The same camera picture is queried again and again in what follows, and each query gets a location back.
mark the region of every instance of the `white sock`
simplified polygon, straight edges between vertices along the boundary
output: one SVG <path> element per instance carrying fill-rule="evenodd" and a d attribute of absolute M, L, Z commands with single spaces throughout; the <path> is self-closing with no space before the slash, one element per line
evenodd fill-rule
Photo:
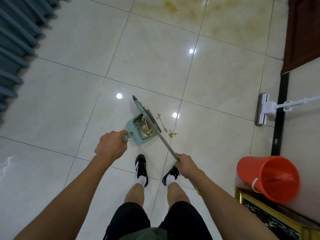
<path fill-rule="evenodd" d="M 136 181 L 136 184 L 141 184 L 143 187 L 144 185 L 146 184 L 147 182 L 147 177 L 146 176 L 143 176 L 143 175 L 140 175 L 139 178 L 137 179 Z"/>
<path fill-rule="evenodd" d="M 171 174 L 169 174 L 165 179 L 165 183 L 167 184 L 167 186 L 169 186 L 170 183 L 175 181 L 176 181 L 176 178 L 174 177 L 174 175 L 171 175 Z"/>

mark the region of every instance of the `red bucket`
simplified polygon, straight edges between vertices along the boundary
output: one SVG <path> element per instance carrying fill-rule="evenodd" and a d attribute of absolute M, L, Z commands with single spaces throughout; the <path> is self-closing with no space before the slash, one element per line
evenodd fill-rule
<path fill-rule="evenodd" d="M 237 173 L 242 181 L 251 185 L 268 199 L 284 204 L 299 192 L 300 177 L 294 164 L 282 156 L 241 158 Z"/>

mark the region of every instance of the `hand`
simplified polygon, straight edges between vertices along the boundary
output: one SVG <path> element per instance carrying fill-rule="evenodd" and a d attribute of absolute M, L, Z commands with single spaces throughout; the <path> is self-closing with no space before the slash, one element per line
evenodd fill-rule
<path fill-rule="evenodd" d="M 120 158 L 127 150 L 128 140 L 122 141 L 128 132 L 124 129 L 120 132 L 111 131 L 100 137 L 97 145 L 97 155 L 101 158 L 110 159 L 111 163 Z"/>
<path fill-rule="evenodd" d="M 180 161 L 176 161 L 174 165 L 179 170 L 179 173 L 184 176 L 186 179 L 193 176 L 199 168 L 195 164 L 195 162 L 192 160 L 192 158 L 186 154 L 178 154 L 176 153 L 176 156 Z"/>

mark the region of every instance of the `forearm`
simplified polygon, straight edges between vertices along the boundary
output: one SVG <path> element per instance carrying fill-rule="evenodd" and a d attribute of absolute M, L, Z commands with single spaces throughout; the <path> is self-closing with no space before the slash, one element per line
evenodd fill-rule
<path fill-rule="evenodd" d="M 248 209 L 198 169 L 191 179 L 196 184 L 224 240 L 277 240 L 278 238 Z"/>
<path fill-rule="evenodd" d="M 51 203 L 30 222 L 15 240 L 75 239 L 86 218 L 98 184 L 111 165 L 97 155 Z"/>

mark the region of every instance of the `black shorts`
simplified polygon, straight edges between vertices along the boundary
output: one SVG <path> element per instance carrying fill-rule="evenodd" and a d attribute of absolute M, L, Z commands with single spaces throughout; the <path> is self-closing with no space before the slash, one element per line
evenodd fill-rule
<path fill-rule="evenodd" d="M 149 227 L 150 220 L 144 209 L 137 203 L 127 202 L 116 210 L 103 240 L 118 240 Z M 171 206 L 159 228 L 177 239 L 212 239 L 198 211 L 185 201 L 178 201 Z"/>

